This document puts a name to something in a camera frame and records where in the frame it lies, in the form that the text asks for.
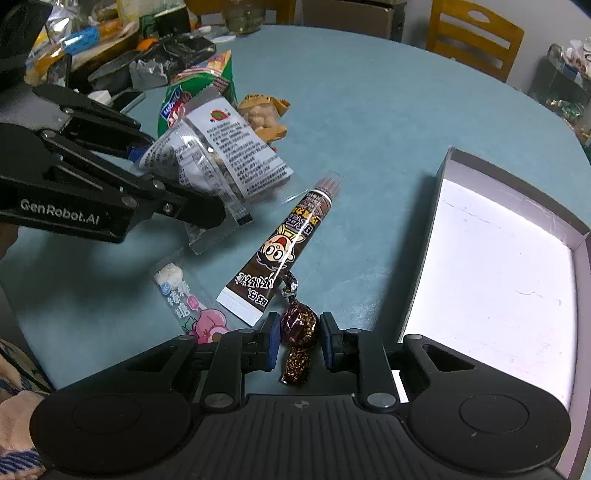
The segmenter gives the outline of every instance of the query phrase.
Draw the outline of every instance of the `striped fabric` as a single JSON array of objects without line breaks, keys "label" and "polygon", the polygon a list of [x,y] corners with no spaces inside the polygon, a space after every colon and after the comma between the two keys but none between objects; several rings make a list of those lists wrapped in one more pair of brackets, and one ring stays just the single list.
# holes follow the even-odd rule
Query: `striped fabric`
[{"label": "striped fabric", "polygon": [[28,426],[50,391],[35,364],[0,339],[0,480],[36,480],[45,471]]}]

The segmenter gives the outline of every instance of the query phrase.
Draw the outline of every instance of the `human hand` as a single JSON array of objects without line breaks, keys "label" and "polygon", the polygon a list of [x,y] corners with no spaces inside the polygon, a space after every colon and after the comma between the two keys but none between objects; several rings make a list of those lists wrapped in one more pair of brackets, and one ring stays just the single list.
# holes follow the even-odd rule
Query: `human hand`
[{"label": "human hand", "polygon": [[6,255],[8,248],[17,241],[18,227],[0,223],[0,260]]}]

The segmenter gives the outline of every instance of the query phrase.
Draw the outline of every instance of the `red and green logo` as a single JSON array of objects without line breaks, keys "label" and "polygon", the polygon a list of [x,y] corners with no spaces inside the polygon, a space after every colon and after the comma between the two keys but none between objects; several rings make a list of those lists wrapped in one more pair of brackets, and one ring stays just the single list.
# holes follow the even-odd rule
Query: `red and green logo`
[{"label": "red and green logo", "polygon": [[212,110],[212,122],[219,122],[225,120],[230,116],[229,112],[222,112],[221,110]]}]

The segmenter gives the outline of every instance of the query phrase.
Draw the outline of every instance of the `blue tabletop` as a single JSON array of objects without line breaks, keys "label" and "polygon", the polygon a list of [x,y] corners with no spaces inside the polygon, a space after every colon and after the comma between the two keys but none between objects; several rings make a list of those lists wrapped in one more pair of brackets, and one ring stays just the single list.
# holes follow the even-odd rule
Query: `blue tabletop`
[{"label": "blue tabletop", "polygon": [[[239,98],[287,98],[280,156],[311,186],[345,178],[326,221],[293,268],[299,299],[342,328],[394,340],[423,241],[434,176],[450,146],[489,160],[591,224],[591,167],[574,134],[524,94],[462,64],[378,38],[266,26],[225,44]],[[131,115],[156,132],[163,89]],[[270,209],[205,254],[187,256],[213,297],[284,219]],[[154,216],[121,245],[21,228],[0,282],[38,360],[57,387],[180,333],[150,268],[187,245],[184,226]],[[275,299],[269,309],[282,309]],[[309,390],[352,388],[347,374],[312,373]],[[278,373],[248,375],[249,391],[277,392]]]}]

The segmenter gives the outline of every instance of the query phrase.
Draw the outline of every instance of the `wooden chair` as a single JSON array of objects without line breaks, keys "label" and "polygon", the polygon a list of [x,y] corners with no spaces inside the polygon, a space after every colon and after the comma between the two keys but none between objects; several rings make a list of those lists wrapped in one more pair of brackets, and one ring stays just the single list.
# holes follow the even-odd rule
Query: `wooden chair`
[{"label": "wooden chair", "polygon": [[[275,10],[276,24],[291,25],[296,14],[296,0],[266,0],[267,10]],[[198,17],[222,12],[222,0],[186,0],[187,7]]]},{"label": "wooden chair", "polygon": [[[480,12],[482,15],[478,13],[475,15],[479,17],[484,15],[486,19],[477,20],[471,16],[472,12]],[[442,21],[441,14],[449,15],[492,33],[509,42],[509,47],[503,47],[488,38],[475,34],[471,30]],[[458,40],[469,47],[476,48],[491,57],[499,59],[502,66],[499,68],[478,55],[441,41],[438,38],[440,35]],[[524,32],[520,27],[478,4],[466,2],[465,0],[433,0],[426,49],[444,57],[455,59],[502,82],[506,82],[519,51],[521,40],[523,40],[523,35]]]}]

